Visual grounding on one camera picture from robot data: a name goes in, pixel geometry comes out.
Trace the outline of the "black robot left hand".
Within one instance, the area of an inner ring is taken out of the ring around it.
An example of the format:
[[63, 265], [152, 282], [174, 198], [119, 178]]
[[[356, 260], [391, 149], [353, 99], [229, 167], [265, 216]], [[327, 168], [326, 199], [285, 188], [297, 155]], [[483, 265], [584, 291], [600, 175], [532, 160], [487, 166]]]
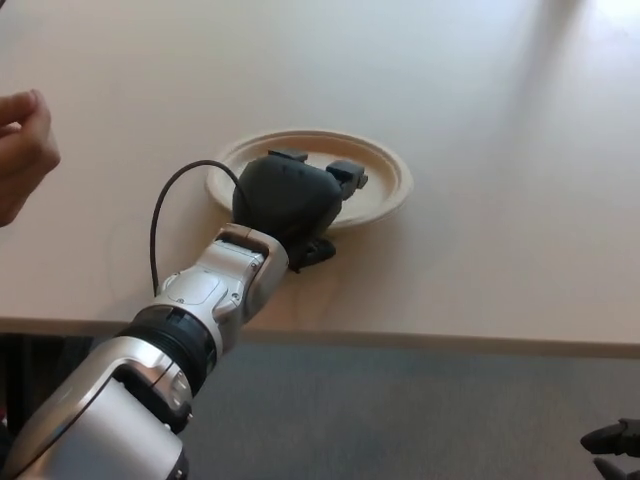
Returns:
[[232, 221], [277, 240], [289, 269], [325, 262], [336, 254], [325, 238], [343, 203], [368, 182], [365, 168], [336, 160], [325, 168], [306, 163], [308, 155], [270, 150], [247, 164], [235, 181]]

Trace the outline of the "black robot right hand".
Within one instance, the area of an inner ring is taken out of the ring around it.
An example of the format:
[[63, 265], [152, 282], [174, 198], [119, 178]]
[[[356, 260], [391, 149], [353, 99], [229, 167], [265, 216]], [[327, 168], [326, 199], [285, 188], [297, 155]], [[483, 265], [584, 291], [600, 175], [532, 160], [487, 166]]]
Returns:
[[625, 472], [603, 455], [625, 455], [639, 458], [639, 420], [619, 419], [616, 424], [608, 425], [587, 433], [580, 439], [581, 446], [594, 455], [593, 464], [606, 480], [631, 480], [639, 478], [639, 470]]

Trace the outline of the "person's bare hand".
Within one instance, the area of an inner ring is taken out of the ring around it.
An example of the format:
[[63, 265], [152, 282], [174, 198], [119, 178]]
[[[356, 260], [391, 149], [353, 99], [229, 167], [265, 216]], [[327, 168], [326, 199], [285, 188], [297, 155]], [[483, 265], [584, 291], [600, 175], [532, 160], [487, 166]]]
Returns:
[[1, 225], [11, 224], [61, 161], [52, 116], [36, 89], [1, 98]]

